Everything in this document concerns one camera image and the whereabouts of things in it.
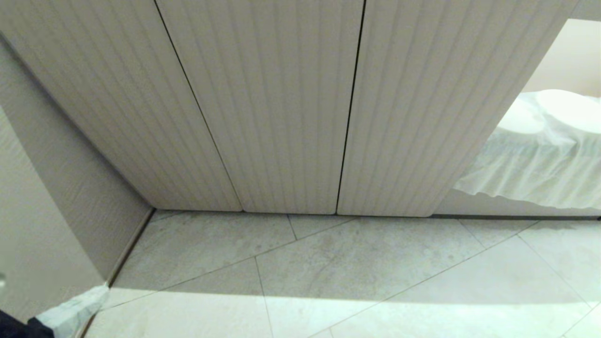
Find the cabinet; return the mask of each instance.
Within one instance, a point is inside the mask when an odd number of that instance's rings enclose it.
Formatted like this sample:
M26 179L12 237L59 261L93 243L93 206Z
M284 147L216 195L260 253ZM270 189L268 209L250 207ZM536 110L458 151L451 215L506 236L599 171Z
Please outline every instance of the cabinet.
M157 3L244 210L333 214L362 1Z
M7 1L0 29L156 207L426 217L576 3Z
M240 203L153 1L4 1L0 29L153 206Z

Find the white bedding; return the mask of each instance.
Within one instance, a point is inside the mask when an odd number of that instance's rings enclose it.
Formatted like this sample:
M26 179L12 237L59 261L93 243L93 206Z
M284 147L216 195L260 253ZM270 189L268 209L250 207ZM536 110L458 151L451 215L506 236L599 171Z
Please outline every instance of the white bedding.
M551 104L555 97L561 104ZM522 110L523 120L515 119L517 111L513 118L508 114L454 188L542 206L601 209L599 101L560 91L522 93L516 101L512 108ZM569 111L558 111L560 106Z

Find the white wall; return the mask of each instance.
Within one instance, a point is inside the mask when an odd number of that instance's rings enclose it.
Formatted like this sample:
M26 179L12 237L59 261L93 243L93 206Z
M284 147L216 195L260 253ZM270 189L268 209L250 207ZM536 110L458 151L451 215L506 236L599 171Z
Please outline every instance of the white wall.
M103 284L151 210L0 37L0 309L25 321Z
M601 96L601 22L566 22L522 91L545 89Z

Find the baseboard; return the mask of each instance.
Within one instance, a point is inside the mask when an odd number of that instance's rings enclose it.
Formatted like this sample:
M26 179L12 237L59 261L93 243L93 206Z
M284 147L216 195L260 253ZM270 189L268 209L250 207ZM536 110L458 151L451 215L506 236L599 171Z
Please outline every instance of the baseboard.
M113 283L115 283L115 280L117 279L117 276L119 275L119 272L123 268L123 265L127 261L127 258L129 257L129 255L132 253L133 248L135 247L136 243L138 243L140 236L142 236L144 229L146 229L146 226L152 219L152 216L154 215L155 212L156 212L156 208L151 208L148 210L146 216L144 217L144 219L140 222L140 224L137 226L136 230L134 231L133 236L129 239L129 242L125 246L125 249L119 256L119 259L117 260L117 263L115 264L115 267L109 274L109 278L107 280L109 287L111 287L113 285ZM88 320L88 322L79 329L79 331L75 334L76 338L84 338L85 337L85 334L88 332L88 329L90 328L90 325L92 325L92 322L94 321L95 317L96 317L96 315L93 315L90 318L90 320Z

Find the tile floor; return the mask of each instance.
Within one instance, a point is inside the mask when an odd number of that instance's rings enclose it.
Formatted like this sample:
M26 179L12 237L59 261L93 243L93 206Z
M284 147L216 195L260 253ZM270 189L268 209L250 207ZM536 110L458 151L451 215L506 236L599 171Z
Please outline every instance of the tile floor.
M601 223L158 211L96 337L601 337Z

